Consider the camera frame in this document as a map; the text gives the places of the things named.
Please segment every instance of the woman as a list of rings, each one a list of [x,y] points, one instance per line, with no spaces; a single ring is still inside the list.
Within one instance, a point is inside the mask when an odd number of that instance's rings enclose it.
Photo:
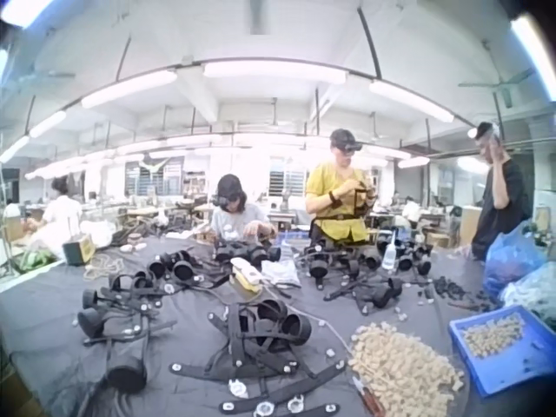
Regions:
[[[361,144],[349,130],[335,130],[330,136],[334,161],[317,166],[308,178],[305,206],[309,214],[316,215],[310,236],[313,244],[323,237],[355,244],[367,241],[364,219],[354,213],[354,207],[366,203],[371,208],[376,196],[364,172],[351,167],[357,150]],[[357,189],[367,193],[355,193]]]
[[[212,216],[211,228],[219,239],[264,240],[275,234],[274,226],[262,210],[247,202],[240,179],[226,174],[216,187],[215,211]]]

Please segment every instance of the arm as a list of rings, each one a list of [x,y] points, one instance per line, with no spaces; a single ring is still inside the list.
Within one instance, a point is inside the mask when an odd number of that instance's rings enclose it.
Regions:
[[[494,208],[498,210],[505,209],[510,203],[504,169],[499,161],[494,161],[493,164],[493,201]]]

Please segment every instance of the worker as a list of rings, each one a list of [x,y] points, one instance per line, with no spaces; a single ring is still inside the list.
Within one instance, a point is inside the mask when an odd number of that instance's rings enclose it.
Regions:
[[[485,260],[496,236],[511,232],[529,219],[531,209],[520,167],[500,143],[498,126],[482,122],[477,128],[475,142],[491,168],[486,177],[483,206],[470,252],[473,257]]]
[[[61,230],[68,230],[70,235],[78,235],[79,221],[83,211],[78,201],[68,197],[68,177],[54,178],[51,187],[57,194],[57,198],[46,207],[40,222],[29,219],[32,222],[30,228],[37,230],[46,223],[56,223]]]
[[[322,239],[355,245],[367,242],[364,219],[354,208],[365,204],[372,208],[376,195],[364,172],[351,166],[358,150],[361,144],[349,130],[335,130],[330,136],[334,160],[321,163],[309,175],[305,207],[309,214],[315,215],[309,236],[312,244]]]
[[[406,197],[406,205],[404,206],[401,216],[407,219],[412,229],[417,228],[420,219],[420,206],[415,202],[413,197]]]
[[[240,179],[233,174],[223,176],[213,200],[215,211],[211,228],[219,239],[266,240],[275,235],[275,228],[255,204],[247,202]]]
[[[14,201],[9,198],[6,200],[6,208],[3,210],[3,218],[13,218],[13,217],[21,217],[21,210],[19,206],[14,203]]]

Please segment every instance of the workbench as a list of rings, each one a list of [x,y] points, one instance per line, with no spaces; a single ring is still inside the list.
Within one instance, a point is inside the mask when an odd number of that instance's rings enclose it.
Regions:
[[[174,252],[193,246],[193,255],[205,257],[211,250],[210,247],[194,244],[193,241],[169,238],[148,238],[145,241],[148,246],[141,252],[122,254],[109,249],[105,253],[121,256],[126,270],[135,273],[161,252]],[[448,251],[434,254],[431,276],[446,275],[458,281],[465,289],[479,288],[481,265],[462,258],[453,258],[448,254]],[[324,292],[321,292],[316,290],[312,279],[306,276],[301,276],[300,279],[303,288],[289,290],[293,299],[285,300],[286,303],[326,319],[346,341],[349,341],[351,334],[361,325],[367,325],[371,321],[388,321],[395,323],[401,332],[420,336],[437,352],[448,356],[456,367],[465,369],[453,350],[447,324],[452,319],[471,315],[471,312],[450,307],[439,297],[436,297],[436,302],[432,305],[420,306],[418,288],[413,286],[404,288],[398,302],[398,307],[408,315],[407,321],[398,322],[392,308],[373,310],[368,317],[363,317],[351,299],[323,301],[327,291],[339,287],[338,282],[327,282]],[[24,277],[16,284],[8,285],[8,289],[4,288],[0,294],[0,331],[5,351],[29,390],[34,393],[44,411],[52,417],[74,417],[85,394],[103,376],[106,347],[103,344],[84,347],[85,336],[72,322],[81,309],[83,290],[106,285],[105,279],[84,281],[83,268],[56,265],[34,277]],[[217,291],[225,301],[243,301],[229,284]],[[169,364],[174,361],[204,366],[209,357],[222,347],[225,341],[223,336],[207,320],[210,312],[224,312],[224,306],[210,294],[186,291],[164,297],[162,319],[176,319],[178,322],[173,329],[151,336],[146,358],[149,375],[147,387],[136,395],[121,395],[113,390],[103,390],[87,415],[220,417],[218,405],[232,398],[226,384],[182,378],[168,370]],[[336,352],[335,360],[345,358],[346,352],[328,328],[318,326],[317,322],[312,324],[311,338],[299,351],[308,365],[318,372],[333,361],[325,355],[327,349],[332,348]],[[141,346],[142,341],[119,343],[115,344],[115,350],[139,355]],[[337,414],[340,417],[368,415],[350,381],[349,372],[338,376],[308,394],[305,407],[312,408],[334,402],[341,406],[341,411]],[[258,395],[258,382],[245,382],[249,393],[252,396]],[[278,381],[270,381],[269,389],[289,383],[291,381],[286,378],[280,378]],[[542,414],[534,414],[532,408],[544,398],[551,386],[550,381],[530,381],[481,400],[474,387],[470,386],[468,377],[465,383],[456,397],[450,417],[543,417]],[[284,407],[279,407],[277,415],[285,413]]]

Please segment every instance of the man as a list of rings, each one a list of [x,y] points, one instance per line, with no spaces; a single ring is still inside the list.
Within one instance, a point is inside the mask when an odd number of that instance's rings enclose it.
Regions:
[[[500,143],[498,126],[482,122],[475,141],[491,165],[486,178],[483,209],[471,243],[474,257],[484,261],[499,233],[507,234],[531,217],[520,168]]]
[[[309,175],[305,206],[310,215],[315,215],[309,236],[313,244],[322,238],[354,244],[367,241],[365,223],[355,215],[354,207],[366,203],[372,208],[376,197],[364,172],[351,166],[358,150],[361,144],[349,130],[335,130],[330,136],[334,160],[320,164]],[[367,193],[355,193],[357,189],[366,189]]]

